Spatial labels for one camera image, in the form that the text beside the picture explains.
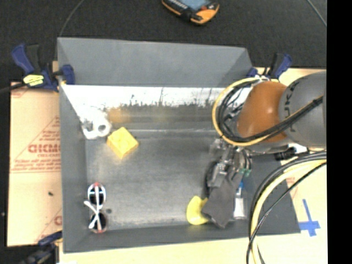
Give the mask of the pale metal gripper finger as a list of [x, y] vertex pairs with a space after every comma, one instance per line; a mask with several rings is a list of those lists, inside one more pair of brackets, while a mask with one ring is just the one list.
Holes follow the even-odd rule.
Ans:
[[223, 183], [227, 175], [227, 166], [225, 163], [217, 163], [212, 171], [211, 187], [218, 188]]

